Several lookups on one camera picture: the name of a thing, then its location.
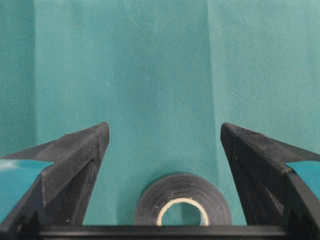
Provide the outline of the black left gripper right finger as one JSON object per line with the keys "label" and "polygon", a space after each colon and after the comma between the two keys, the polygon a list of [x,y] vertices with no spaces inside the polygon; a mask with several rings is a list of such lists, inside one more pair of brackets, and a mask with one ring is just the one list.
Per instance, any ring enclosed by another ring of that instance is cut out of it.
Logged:
{"label": "black left gripper right finger", "polygon": [[220,140],[252,239],[320,237],[318,153],[225,122]]}

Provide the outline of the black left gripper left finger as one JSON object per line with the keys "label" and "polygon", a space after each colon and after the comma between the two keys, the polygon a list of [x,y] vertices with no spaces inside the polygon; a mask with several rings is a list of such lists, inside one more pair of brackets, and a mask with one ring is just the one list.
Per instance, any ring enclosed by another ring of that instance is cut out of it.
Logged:
{"label": "black left gripper left finger", "polygon": [[101,122],[0,159],[0,237],[81,225],[109,144]]}

